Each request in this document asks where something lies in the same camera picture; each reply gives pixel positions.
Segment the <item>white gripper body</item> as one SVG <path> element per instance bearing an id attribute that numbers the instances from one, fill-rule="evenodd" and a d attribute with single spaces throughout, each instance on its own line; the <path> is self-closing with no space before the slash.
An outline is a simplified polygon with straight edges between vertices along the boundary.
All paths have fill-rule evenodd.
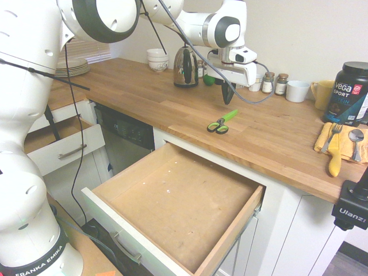
<path id="1" fill-rule="evenodd" d="M 231 83 L 249 87 L 256 81 L 256 64 L 254 62 L 248 64 L 224 64 L 217 57 L 209 57 L 209 62 Z"/>

